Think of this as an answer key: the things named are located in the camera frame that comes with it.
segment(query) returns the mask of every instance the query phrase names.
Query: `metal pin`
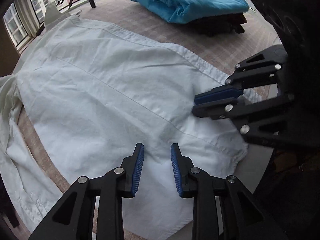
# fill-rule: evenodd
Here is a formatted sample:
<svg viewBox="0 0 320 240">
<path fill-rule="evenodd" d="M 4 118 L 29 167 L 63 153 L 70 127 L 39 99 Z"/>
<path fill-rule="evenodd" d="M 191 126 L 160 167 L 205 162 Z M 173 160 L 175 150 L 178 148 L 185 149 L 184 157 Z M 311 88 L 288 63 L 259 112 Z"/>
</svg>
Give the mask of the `metal pin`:
<svg viewBox="0 0 320 240">
<path fill-rule="evenodd" d="M 249 132 L 249 130 L 250 130 L 249 125 L 245 124 L 244 126 L 241 127 L 240 133 L 241 134 L 247 134 Z"/>
<path fill-rule="evenodd" d="M 198 174 L 200 172 L 200 169 L 198 167 L 192 167 L 190 171 L 194 174 Z"/>
<path fill-rule="evenodd" d="M 85 176 L 82 176 L 82 177 L 80 177 L 80 178 L 78 179 L 78 182 L 79 182 L 80 184 L 85 183 L 86 181 L 87 181 L 87 177 L 85 177 Z"/>
<path fill-rule="evenodd" d="M 118 167 L 118 168 L 115 168 L 114 171 L 115 171 L 115 174 L 121 174 L 124 171 L 124 169 L 121 167 Z"/>
<path fill-rule="evenodd" d="M 236 177 L 233 176 L 233 175 L 230 175 L 227 177 L 227 180 L 230 182 L 230 183 L 235 183 L 236 182 Z"/>
<path fill-rule="evenodd" d="M 233 108 L 233 105 L 227 105 L 227 106 L 224 108 L 224 110 L 225 110 L 226 112 L 230 112 L 230 111 L 232 110 L 232 108 Z"/>
</svg>

